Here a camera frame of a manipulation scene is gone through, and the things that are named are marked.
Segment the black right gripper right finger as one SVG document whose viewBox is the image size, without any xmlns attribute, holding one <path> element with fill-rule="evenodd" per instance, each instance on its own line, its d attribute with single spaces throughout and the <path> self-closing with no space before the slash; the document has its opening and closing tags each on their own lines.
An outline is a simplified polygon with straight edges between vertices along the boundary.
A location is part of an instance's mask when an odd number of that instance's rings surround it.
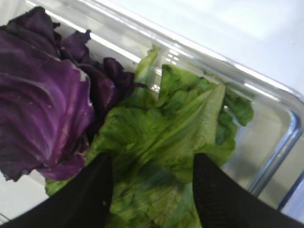
<svg viewBox="0 0 304 228">
<path fill-rule="evenodd" d="M 236 184 L 206 154 L 193 162 L 193 197 L 204 228 L 302 228 Z"/>
</svg>

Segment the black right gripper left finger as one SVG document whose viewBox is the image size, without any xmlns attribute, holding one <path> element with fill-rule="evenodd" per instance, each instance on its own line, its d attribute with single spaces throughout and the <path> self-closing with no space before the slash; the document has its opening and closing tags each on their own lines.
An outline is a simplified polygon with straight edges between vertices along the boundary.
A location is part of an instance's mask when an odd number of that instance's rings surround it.
<svg viewBox="0 0 304 228">
<path fill-rule="evenodd" d="M 103 228 L 113 188 L 111 156 L 101 153 L 61 190 L 2 227 Z"/>
</svg>

